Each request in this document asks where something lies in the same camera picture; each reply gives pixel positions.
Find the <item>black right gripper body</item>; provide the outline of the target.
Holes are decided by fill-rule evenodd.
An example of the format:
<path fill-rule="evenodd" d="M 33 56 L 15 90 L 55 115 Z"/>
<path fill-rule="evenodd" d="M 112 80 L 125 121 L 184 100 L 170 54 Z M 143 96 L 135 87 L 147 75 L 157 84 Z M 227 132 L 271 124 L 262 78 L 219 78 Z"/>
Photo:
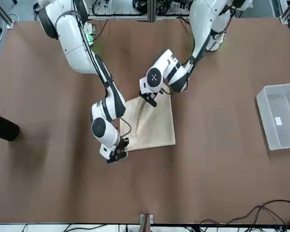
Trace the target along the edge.
<path fill-rule="evenodd" d="M 127 146 L 129 144 L 129 138 L 120 138 L 120 142 L 114 151 L 111 152 L 110 158 L 107 160 L 107 163 L 113 163 L 120 161 L 128 156 Z"/>

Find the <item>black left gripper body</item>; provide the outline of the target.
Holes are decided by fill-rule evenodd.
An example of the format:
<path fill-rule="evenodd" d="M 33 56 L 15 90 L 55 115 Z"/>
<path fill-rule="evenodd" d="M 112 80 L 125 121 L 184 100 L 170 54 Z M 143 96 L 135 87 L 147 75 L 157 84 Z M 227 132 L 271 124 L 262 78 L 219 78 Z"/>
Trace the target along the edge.
<path fill-rule="evenodd" d="M 140 93 L 140 96 L 146 101 L 154 100 L 156 95 L 157 95 L 157 93 L 143 93 L 143 94 Z"/>

